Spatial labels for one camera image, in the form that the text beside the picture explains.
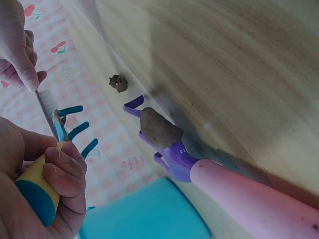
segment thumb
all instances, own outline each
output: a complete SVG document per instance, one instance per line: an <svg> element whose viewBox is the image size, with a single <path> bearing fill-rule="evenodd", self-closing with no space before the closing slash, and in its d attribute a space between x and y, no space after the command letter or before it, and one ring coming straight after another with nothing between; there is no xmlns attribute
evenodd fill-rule
<svg viewBox="0 0 319 239"><path fill-rule="evenodd" d="M39 79L25 48L17 47L7 58L7 61L13 65L25 87L34 92L39 86Z"/></svg>

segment brush bristles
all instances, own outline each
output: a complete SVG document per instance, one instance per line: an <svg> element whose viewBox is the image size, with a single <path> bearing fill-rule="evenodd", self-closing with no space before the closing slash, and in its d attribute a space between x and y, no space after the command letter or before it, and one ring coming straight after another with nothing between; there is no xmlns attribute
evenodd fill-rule
<svg viewBox="0 0 319 239"><path fill-rule="evenodd" d="M54 111L56 110L55 100L49 90L39 92L39 97L41 98L43 108L47 113L50 120L53 121Z"/></svg>

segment soil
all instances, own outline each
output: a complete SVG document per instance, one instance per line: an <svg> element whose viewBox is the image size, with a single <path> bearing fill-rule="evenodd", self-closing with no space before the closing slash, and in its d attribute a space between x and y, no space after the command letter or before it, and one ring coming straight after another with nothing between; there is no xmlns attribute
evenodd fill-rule
<svg viewBox="0 0 319 239"><path fill-rule="evenodd" d="M114 75L109 79L109 85L115 88L118 93L121 93L128 89L128 81L123 76Z"/></svg>
<svg viewBox="0 0 319 239"><path fill-rule="evenodd" d="M184 131L173 125L152 108L142 110L141 131L146 139L156 147L168 148L181 140Z"/></svg>

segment yellow handle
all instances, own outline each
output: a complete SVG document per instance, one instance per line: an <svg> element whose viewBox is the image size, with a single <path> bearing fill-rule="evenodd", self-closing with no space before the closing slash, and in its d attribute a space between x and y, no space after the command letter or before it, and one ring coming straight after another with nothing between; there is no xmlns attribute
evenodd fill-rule
<svg viewBox="0 0 319 239"><path fill-rule="evenodd" d="M58 142L56 148L61 150L64 143L65 142ZM60 195L44 180L44 165L45 158L43 154L15 181L15 183L43 224L47 226L47 224L51 224L55 217Z"/></svg>

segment teal object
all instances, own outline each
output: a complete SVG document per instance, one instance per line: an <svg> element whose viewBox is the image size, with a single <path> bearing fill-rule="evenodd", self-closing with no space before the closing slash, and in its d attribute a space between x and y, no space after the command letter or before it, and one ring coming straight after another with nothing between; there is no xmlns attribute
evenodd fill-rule
<svg viewBox="0 0 319 239"><path fill-rule="evenodd" d="M38 185L26 180L19 180L15 185L28 201L43 225L50 225L55 218L55 207L51 198Z"/></svg>
<svg viewBox="0 0 319 239"><path fill-rule="evenodd" d="M87 212L81 239L210 239L206 224L168 179Z"/></svg>

